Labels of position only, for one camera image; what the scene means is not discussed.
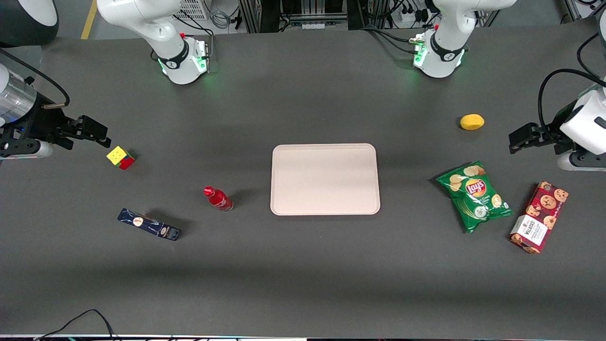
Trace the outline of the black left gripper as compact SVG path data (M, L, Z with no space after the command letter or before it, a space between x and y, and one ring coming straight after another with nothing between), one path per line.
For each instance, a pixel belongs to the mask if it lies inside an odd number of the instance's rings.
M579 146L565 133L562 125L576 114L577 101L574 100L556 114L550 125L540 126L537 123L526 123L509 134L509 153L515 154L530 147L543 147L554 144L554 153L577 151Z

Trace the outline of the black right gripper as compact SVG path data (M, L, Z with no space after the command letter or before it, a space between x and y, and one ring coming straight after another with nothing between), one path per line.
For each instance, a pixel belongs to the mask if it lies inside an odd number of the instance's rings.
M86 115L69 119L62 110L34 110L1 128L2 157L50 157L54 145L73 149L74 139L112 145L107 127Z

